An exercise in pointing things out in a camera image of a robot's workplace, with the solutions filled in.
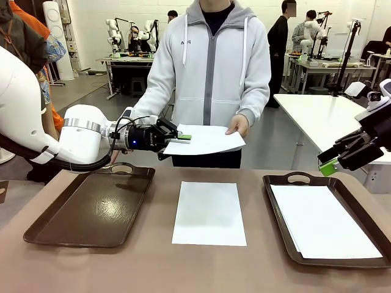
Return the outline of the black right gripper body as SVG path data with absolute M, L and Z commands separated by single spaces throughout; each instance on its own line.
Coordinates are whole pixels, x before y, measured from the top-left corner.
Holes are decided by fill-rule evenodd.
M 372 112 L 362 112 L 358 115 L 358 122 L 379 147 L 391 150 L 391 104 Z

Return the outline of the white A4 paper sheet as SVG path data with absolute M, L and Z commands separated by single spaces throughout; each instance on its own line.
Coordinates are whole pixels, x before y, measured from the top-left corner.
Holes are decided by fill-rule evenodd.
M 303 258 L 382 257 L 328 187 L 272 185 L 271 190 Z
M 224 126 L 179 124 L 177 129 L 191 135 L 191 143 L 169 142 L 165 154 L 197 156 L 237 150 L 246 144 L 238 132 L 226 135 L 228 128 Z

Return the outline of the seated person with black hair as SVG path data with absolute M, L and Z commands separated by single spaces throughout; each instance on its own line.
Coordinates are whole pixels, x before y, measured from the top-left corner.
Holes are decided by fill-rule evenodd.
M 139 40 L 139 29 L 137 26 L 131 26 L 128 35 L 128 51 L 140 52 L 142 42 Z

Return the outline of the black chair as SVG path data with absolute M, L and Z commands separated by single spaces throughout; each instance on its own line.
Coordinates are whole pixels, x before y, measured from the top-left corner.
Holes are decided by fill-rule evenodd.
M 385 54 L 388 48 L 389 46 L 383 41 L 369 41 L 363 49 L 361 59 L 367 59 L 370 55 L 369 51 L 374 52 L 375 54 Z

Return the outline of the white background work tables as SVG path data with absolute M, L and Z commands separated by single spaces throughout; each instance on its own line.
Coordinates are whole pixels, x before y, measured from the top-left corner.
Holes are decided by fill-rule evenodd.
M 309 76 L 319 75 L 320 86 L 326 84 L 326 78 L 331 77 L 331 83 L 337 82 L 339 74 L 342 72 L 342 64 L 327 60 L 301 61 L 298 56 L 285 54 L 283 70 L 282 88 L 287 92 L 294 94 L 304 94 Z M 349 82 L 356 77 L 358 80 L 362 78 L 371 78 L 375 72 L 375 67 L 366 67 L 361 62 L 348 62 L 347 68 L 343 73 L 342 81 Z

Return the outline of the brown plastic serving tray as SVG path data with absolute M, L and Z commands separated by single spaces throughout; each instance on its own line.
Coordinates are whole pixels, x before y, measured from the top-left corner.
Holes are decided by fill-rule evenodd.
M 282 241 L 288 256 L 297 264 L 303 266 L 339 268 L 339 269 L 391 269 L 391 241 L 381 231 L 368 212 L 358 202 L 355 196 L 346 188 L 341 180 L 333 177 L 313 176 L 305 172 L 290 172 L 285 175 L 263 176 L 266 194 L 278 224 Z M 288 232 L 282 212 L 271 189 L 278 186 L 322 186 L 327 187 L 336 199 L 364 230 L 369 240 L 379 249 L 380 258 L 370 259 L 307 259 L 295 247 L 293 237 Z
M 130 234 L 154 168 L 115 163 L 80 174 L 23 235 L 25 242 L 74 248 L 116 248 Z

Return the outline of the black tripod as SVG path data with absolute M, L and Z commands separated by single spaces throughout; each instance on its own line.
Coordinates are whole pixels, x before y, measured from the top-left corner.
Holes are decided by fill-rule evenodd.
M 339 94 L 341 92 L 342 81 L 343 81 L 343 77 L 345 76 L 345 71 L 348 66 L 349 58 L 351 56 L 351 49 L 354 44 L 354 39 L 355 39 L 356 35 L 360 33 L 361 27 L 362 27 L 362 20 L 360 20 L 360 19 L 353 19 L 352 20 L 351 28 L 349 31 L 349 37 L 347 39 L 347 47 L 344 49 L 344 55 L 342 58 L 342 65 L 340 66 L 340 68 L 338 70 L 337 82 L 335 83 L 334 91 L 332 93 L 333 97 L 339 96 Z

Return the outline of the person in all black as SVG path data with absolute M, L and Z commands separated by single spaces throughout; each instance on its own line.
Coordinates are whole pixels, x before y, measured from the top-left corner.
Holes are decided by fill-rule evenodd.
M 283 0 L 282 14 L 268 32 L 269 53 L 271 61 L 271 80 L 269 82 L 270 97 L 266 107 L 278 108 L 274 99 L 282 84 L 285 52 L 288 40 L 288 19 L 296 17 L 296 0 Z

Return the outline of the white table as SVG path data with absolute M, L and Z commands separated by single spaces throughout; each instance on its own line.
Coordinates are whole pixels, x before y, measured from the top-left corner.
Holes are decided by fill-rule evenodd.
M 297 144 L 307 137 L 320 152 L 359 129 L 355 116 L 365 110 L 342 96 L 276 94 L 274 99 L 301 130 Z

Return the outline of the white wall electrical panel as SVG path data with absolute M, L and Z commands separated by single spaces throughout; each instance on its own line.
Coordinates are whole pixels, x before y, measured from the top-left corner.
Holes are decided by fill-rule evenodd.
M 67 47 L 68 47 L 68 54 L 70 56 L 70 62 L 71 62 L 72 68 L 76 71 L 79 71 L 81 69 L 81 64 L 79 61 L 78 49 L 76 46 L 76 42 L 67 41 Z

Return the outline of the blue patterned garment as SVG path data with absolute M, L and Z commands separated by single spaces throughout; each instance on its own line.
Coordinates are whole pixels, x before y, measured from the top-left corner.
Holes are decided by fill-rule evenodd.
M 48 63 L 57 62 L 66 53 L 66 49 L 63 44 L 53 35 L 49 34 L 46 39 L 46 52 L 48 53 Z M 46 67 L 43 67 L 37 73 L 37 79 L 40 84 L 41 92 L 45 101 L 45 105 L 51 102 L 49 77 Z

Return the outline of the person's left hand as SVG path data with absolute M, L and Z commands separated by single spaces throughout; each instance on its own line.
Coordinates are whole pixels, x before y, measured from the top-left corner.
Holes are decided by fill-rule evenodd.
M 235 115 L 228 127 L 228 130 L 225 132 L 226 135 L 233 134 L 238 132 L 242 138 L 245 138 L 249 133 L 249 122 L 244 115 L 238 114 Z

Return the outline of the person in white grey hoodie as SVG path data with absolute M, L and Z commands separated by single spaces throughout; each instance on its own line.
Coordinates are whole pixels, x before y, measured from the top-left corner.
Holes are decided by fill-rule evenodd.
M 224 126 L 247 89 L 269 87 L 267 31 L 238 0 L 194 0 L 167 26 L 148 74 L 174 85 L 176 125 Z

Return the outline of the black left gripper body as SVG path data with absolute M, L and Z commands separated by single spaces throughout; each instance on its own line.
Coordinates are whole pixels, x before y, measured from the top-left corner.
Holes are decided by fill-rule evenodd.
M 127 147 L 157 153 L 161 149 L 161 132 L 153 125 L 131 125 L 127 128 Z

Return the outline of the person's right forearm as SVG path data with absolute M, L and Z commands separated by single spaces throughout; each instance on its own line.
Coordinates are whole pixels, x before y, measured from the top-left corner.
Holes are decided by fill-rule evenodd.
M 131 118 L 159 115 L 174 92 L 173 84 L 149 81 L 147 89 L 132 110 Z

